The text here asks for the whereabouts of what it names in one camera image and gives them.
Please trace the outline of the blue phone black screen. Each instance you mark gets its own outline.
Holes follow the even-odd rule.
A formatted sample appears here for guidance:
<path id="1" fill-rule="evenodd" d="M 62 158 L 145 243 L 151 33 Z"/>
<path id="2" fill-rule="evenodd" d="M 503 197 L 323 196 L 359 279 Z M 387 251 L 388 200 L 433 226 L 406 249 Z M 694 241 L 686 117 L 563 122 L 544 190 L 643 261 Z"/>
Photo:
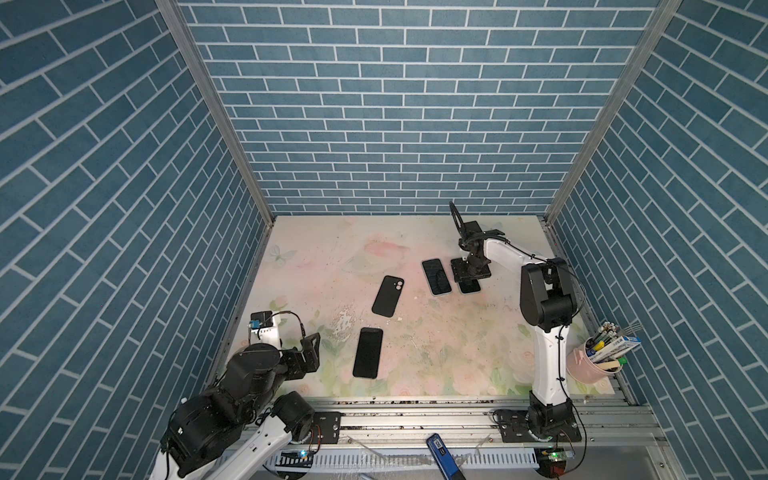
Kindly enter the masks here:
<path id="1" fill-rule="evenodd" d="M 423 261 L 422 268 L 433 295 L 439 296 L 452 292 L 450 280 L 439 258 Z"/>

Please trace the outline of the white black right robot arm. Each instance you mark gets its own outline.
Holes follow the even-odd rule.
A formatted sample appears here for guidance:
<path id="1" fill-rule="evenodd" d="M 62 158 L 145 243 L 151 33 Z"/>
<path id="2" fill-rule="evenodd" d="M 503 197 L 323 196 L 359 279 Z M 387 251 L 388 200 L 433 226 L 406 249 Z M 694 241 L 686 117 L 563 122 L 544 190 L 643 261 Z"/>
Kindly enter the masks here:
<path id="1" fill-rule="evenodd" d="M 487 279 L 492 266 L 520 273 L 519 309 L 533 328 L 534 379 L 525 411 L 499 409 L 492 421 L 505 442 L 582 439 L 583 424 L 566 386 L 567 338 L 579 313 L 575 275 L 560 257 L 543 258 L 514 245 L 498 229 L 485 230 L 452 211 L 459 248 L 458 283 Z"/>

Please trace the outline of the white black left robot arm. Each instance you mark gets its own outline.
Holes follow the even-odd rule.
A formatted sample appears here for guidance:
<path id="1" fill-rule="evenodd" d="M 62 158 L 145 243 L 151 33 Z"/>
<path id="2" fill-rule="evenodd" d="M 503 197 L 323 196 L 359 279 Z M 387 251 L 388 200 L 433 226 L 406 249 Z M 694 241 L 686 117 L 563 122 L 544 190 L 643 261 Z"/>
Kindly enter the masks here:
<path id="1" fill-rule="evenodd" d="M 297 392 L 277 396 L 287 380 L 320 366 L 318 333 L 301 347 L 256 343 L 235 354 L 221 379 L 171 414 L 151 479 L 249 479 L 279 451 L 306 442 L 298 458 L 319 451 L 315 410 Z"/>

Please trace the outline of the white phone black screen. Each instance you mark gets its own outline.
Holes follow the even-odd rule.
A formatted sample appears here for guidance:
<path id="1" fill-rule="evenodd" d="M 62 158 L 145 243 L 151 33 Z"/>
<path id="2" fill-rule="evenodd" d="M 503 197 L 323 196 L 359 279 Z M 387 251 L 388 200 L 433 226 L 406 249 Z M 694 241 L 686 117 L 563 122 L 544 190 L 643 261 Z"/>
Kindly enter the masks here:
<path id="1" fill-rule="evenodd" d="M 462 294 L 472 294 L 481 291 L 480 283 L 475 279 L 459 281 L 458 287 Z"/>

